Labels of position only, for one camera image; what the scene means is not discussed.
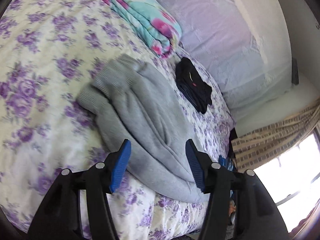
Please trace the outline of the grey fleece pants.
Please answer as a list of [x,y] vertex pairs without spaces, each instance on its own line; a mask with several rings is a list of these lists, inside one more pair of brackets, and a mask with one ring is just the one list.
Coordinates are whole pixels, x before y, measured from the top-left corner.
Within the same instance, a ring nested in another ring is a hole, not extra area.
[[108,61],[81,90],[78,104],[95,116],[110,151],[131,141],[128,171],[151,190],[187,203],[208,200],[196,186],[187,156],[202,145],[167,79],[151,64],[123,54]]

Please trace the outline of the blue clothes pile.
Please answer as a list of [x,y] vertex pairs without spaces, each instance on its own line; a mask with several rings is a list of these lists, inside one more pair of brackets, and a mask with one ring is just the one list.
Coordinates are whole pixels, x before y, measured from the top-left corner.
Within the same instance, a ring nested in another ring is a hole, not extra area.
[[221,172],[223,175],[223,194],[220,197],[221,210],[226,220],[227,226],[233,226],[235,220],[234,214],[236,212],[236,206],[232,198],[233,191],[231,190],[231,175],[233,171],[233,164],[230,158],[223,158],[219,156],[218,163],[221,166]]

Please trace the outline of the beige checked curtain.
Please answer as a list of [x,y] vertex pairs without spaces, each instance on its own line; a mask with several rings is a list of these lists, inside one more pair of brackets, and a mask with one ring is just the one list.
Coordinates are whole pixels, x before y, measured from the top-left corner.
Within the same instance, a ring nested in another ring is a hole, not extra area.
[[319,99],[284,120],[232,140],[237,170],[256,169],[296,146],[319,125]]

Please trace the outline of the folded black pants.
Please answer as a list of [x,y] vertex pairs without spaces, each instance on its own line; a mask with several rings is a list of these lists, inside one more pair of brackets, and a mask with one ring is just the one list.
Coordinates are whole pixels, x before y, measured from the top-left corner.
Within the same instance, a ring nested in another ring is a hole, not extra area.
[[176,64],[176,85],[197,112],[205,114],[212,105],[212,88],[205,83],[190,59],[183,57]]

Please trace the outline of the folded floral turquoise blanket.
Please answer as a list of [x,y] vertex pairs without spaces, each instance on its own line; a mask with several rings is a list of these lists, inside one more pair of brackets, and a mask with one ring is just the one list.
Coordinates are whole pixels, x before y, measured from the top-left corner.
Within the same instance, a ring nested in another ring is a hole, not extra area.
[[118,13],[137,36],[162,59],[178,48],[182,30],[178,22],[156,0],[103,0]]

